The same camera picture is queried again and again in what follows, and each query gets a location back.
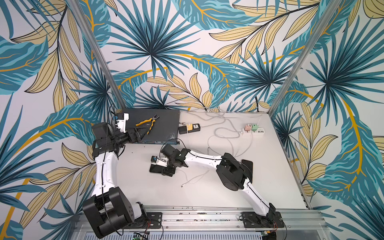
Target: cable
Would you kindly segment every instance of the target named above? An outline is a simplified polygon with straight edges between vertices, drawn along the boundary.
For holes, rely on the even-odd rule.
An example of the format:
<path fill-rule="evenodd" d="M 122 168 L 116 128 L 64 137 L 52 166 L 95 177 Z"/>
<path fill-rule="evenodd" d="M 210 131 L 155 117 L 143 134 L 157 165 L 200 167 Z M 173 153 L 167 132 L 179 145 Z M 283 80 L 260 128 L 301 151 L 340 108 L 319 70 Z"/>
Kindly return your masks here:
<path fill-rule="evenodd" d="M 108 138 L 106 137 L 105 138 L 105 145 L 107 145 L 107 140 Z M 101 198 L 103 199 L 103 206 L 104 206 L 104 211 L 105 211 L 105 215 L 107 215 L 107 218 L 109 220 L 109 223 L 111 224 L 111 226 L 113 227 L 113 230 L 120 236 L 122 236 L 124 234 L 124 228 L 122 229 L 122 233 L 119 233 L 115 226 L 112 224 L 109 216 L 108 216 L 108 213 L 107 213 L 107 208 L 105 207 L 105 201 L 104 201 L 104 180 L 103 180 L 103 170 L 104 170 L 104 161 L 105 161 L 105 155 L 107 155 L 107 152 L 104 152 L 104 159 L 103 159 L 103 162 L 102 162 L 102 165 L 101 165 Z"/>
<path fill-rule="evenodd" d="M 124 152 L 125 150 L 125 145 L 124 145 L 124 148 L 122 149 L 121 153 L 118 155 L 118 157 L 120 157 L 122 155 L 122 153 Z"/>

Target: teal leaf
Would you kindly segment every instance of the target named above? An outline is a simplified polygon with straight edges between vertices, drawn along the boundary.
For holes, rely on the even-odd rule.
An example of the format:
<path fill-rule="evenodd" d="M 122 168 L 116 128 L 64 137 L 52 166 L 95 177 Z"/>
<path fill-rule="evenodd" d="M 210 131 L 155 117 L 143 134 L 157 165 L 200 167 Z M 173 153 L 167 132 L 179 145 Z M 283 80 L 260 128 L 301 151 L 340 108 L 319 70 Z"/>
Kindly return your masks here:
<path fill-rule="evenodd" d="M 248 26 L 260 16 L 250 17 L 232 8 L 228 0 L 172 0 L 179 13 L 200 29 L 223 30 Z"/>
<path fill-rule="evenodd" d="M 332 0 L 323 0 L 319 3 L 319 8 L 313 17 L 310 26 L 308 29 L 294 39 L 292 42 L 287 44 L 284 48 L 283 55 L 295 58 L 299 56 L 304 45 L 307 43 L 313 29 L 319 22 L 320 17 L 323 15 L 326 6 Z M 325 32 L 320 36 L 319 40 L 316 42 L 315 46 L 312 49 L 312 52 L 316 52 L 321 49 L 324 44 L 326 44 L 332 36 L 334 36 L 343 26 L 345 21 L 348 19 L 349 13 L 351 12 L 353 6 L 355 5 L 356 0 L 352 1 L 341 1 L 339 8 L 333 14 L 331 20 L 329 21 Z"/>
<path fill-rule="evenodd" d="M 280 86 L 277 87 L 269 96 L 268 100 L 266 101 L 269 106 L 272 105 L 277 93 L 280 90 Z M 308 91 L 304 84 L 299 83 L 298 81 L 294 80 L 291 85 L 289 86 L 287 92 L 285 93 L 283 99 L 279 103 L 279 105 L 276 108 L 276 113 L 282 112 L 290 103 L 302 103 L 307 99 Z"/>
<path fill-rule="evenodd" d="M 352 115 L 341 127 L 341 152 L 326 167 L 324 177 L 308 182 L 325 197 L 349 205 L 369 202 L 367 193 L 377 192 L 383 173 L 371 130 Z"/>
<path fill-rule="evenodd" d="M 141 70 L 128 70 L 113 75 L 116 85 L 121 92 L 125 104 L 132 108 L 136 102 L 136 88 L 147 81 L 147 72 Z"/>
<path fill-rule="evenodd" d="M 24 80 L 36 75 L 48 56 L 48 42 L 11 43 L 0 36 L 0 94 L 17 91 Z"/>
<path fill-rule="evenodd" d="M 23 239 L 23 226 L 18 222 L 10 220 L 8 228 L 7 228 L 5 233 L 8 236 L 7 237 L 8 239 L 13 238 L 16 240 L 22 240 Z"/>
<path fill-rule="evenodd" d="M 29 209 L 24 205 L 24 203 L 22 203 L 20 200 L 13 196 L 7 194 L 0 194 L 0 202 L 29 212 Z"/>
<path fill-rule="evenodd" d="M 107 5 L 104 0 L 79 1 L 79 3 L 88 19 L 88 23 L 95 35 L 99 47 L 103 47 L 107 43 L 109 32 L 111 31 L 111 27 L 106 23 L 111 19 Z M 94 55 L 92 54 L 87 41 L 84 42 L 84 51 L 88 61 L 93 63 Z"/>
<path fill-rule="evenodd" d="M 50 114 L 36 135 L 48 142 L 74 136 L 87 145 L 92 145 L 94 140 L 92 124 L 94 123 L 95 117 L 89 106 L 68 105 Z"/>
<path fill-rule="evenodd" d="M 239 78 L 235 64 L 211 55 L 189 56 L 194 68 L 208 78 L 209 91 L 213 94 L 211 108 L 224 103 L 236 92 L 235 81 Z"/>

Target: tropical leaf wallpaper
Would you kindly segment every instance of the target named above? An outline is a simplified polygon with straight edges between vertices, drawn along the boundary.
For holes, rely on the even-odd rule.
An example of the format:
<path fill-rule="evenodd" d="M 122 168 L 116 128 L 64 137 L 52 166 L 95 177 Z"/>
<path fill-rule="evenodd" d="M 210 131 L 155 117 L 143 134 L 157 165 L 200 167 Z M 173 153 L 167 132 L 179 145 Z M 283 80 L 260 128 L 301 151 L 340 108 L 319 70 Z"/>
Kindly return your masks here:
<path fill-rule="evenodd" d="M 274 104 L 329 2 L 79 0 L 126 106 L 239 112 Z M 336 239 L 384 239 L 383 6 L 342 1 L 272 116 Z M 0 11 L 0 240 L 66 240 L 116 99 L 66 1 Z"/>
<path fill-rule="evenodd" d="M 272 116 L 334 239 L 384 239 L 383 6 L 355 1 L 327 27 Z"/>

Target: wire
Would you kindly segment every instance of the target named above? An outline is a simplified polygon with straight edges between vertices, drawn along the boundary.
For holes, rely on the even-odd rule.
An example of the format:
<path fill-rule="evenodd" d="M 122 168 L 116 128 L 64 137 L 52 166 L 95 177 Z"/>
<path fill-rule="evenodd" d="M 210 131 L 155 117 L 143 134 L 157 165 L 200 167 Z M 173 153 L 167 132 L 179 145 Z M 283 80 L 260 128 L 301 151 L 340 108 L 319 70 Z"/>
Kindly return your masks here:
<path fill-rule="evenodd" d="M 122 153 L 124 152 L 125 150 L 125 145 L 124 145 L 124 148 L 122 149 L 121 153 L 118 155 L 118 157 L 120 157 L 122 155 Z"/>
<path fill-rule="evenodd" d="M 105 145 L 107 145 L 107 140 L 108 138 L 106 137 L 105 138 Z M 103 159 L 103 162 L 102 162 L 102 165 L 101 165 L 101 198 L 103 199 L 103 206 L 104 206 L 104 211 L 105 211 L 105 215 L 107 215 L 107 218 L 109 220 L 109 223 L 111 224 L 111 226 L 113 227 L 113 230 L 120 236 L 122 236 L 124 234 L 124 228 L 122 229 L 122 233 L 119 233 L 115 226 L 112 224 L 109 216 L 108 216 L 108 213 L 107 213 L 107 208 L 105 207 L 105 201 L 104 201 L 104 180 L 103 180 L 103 170 L 104 170 L 104 161 L 105 161 L 105 155 L 107 155 L 107 152 L 104 152 L 104 159 Z"/>
<path fill-rule="evenodd" d="M 181 187 L 183 187 L 184 185 L 186 185 L 186 184 L 195 184 L 195 183 L 197 183 L 198 181 L 200 181 L 208 172 L 209 172 L 209 170 L 207 170 L 205 173 L 203 173 L 203 174 L 200 174 L 200 175 L 198 175 L 198 176 L 195 176 L 195 177 L 193 177 L 192 179 L 190 179 L 190 180 L 188 180 L 188 177 L 187 177 L 187 174 L 183 171 L 183 170 L 180 170 L 180 169 L 177 169 L 178 171 L 181 171 L 181 172 L 183 172 L 184 173 L 184 175 L 185 175 L 185 179 L 187 180 L 187 182 L 185 182 L 185 183 L 183 183 L 182 185 L 181 185 Z M 197 177 L 200 177 L 201 176 L 201 178 L 199 178 L 196 182 L 194 182 L 194 183 L 190 183 L 190 181 L 192 181 L 192 180 L 194 180 L 195 178 L 197 178 Z"/>

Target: white power strip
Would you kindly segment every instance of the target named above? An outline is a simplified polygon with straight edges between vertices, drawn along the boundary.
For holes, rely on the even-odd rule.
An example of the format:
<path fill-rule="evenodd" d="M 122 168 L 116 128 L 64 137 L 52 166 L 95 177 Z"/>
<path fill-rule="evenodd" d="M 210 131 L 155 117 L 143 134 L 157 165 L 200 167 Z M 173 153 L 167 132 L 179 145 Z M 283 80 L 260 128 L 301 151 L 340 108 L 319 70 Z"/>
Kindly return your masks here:
<path fill-rule="evenodd" d="M 254 137 L 260 137 L 262 135 L 264 135 L 265 131 L 264 131 L 264 128 L 262 127 L 259 127 L 257 130 L 255 131 L 246 131 L 244 128 L 241 130 L 241 133 L 243 136 L 254 136 Z"/>

